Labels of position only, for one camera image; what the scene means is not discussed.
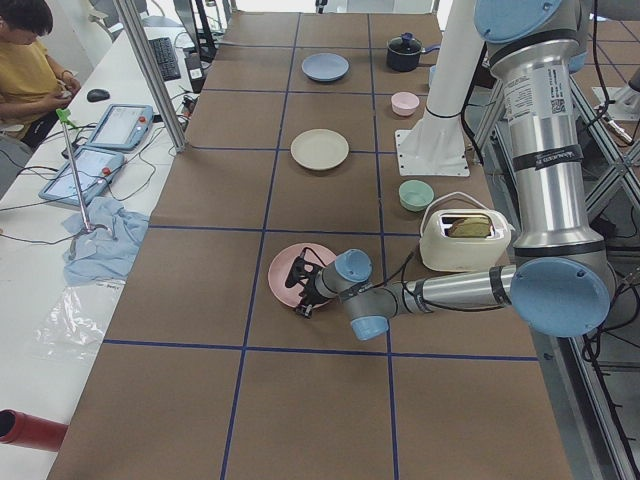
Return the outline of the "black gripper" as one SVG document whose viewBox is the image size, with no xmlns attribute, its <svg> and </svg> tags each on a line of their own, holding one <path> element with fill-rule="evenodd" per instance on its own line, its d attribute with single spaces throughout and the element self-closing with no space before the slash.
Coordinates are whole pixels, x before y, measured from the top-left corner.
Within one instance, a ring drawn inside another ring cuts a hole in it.
<svg viewBox="0 0 640 480">
<path fill-rule="evenodd" d="M 300 293 L 300 302 L 294 308 L 294 312 L 306 319 L 310 319 L 313 315 L 314 306 L 325 303 L 325 297 L 321 295 L 316 288 L 315 281 L 308 279 Z"/>
</svg>

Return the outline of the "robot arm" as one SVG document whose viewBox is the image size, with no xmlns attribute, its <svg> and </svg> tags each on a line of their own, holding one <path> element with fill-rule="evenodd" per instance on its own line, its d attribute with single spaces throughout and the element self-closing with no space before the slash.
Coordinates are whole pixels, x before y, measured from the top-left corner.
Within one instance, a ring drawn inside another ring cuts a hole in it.
<svg viewBox="0 0 640 480">
<path fill-rule="evenodd" d="M 570 70 L 585 57 L 594 23 L 591 1 L 457 1 L 443 35 L 424 134 L 463 110 L 478 63 L 502 83 L 519 196 L 521 235 L 512 265 L 385 286 L 370 283 L 370 258 L 358 249 L 326 266 L 295 260 L 297 314 L 339 300 L 361 340 L 402 314 L 436 309 L 482 312 L 513 307 L 533 329 L 576 337 L 601 325 L 614 291 L 603 238 L 589 225 L 570 90 Z"/>
</svg>

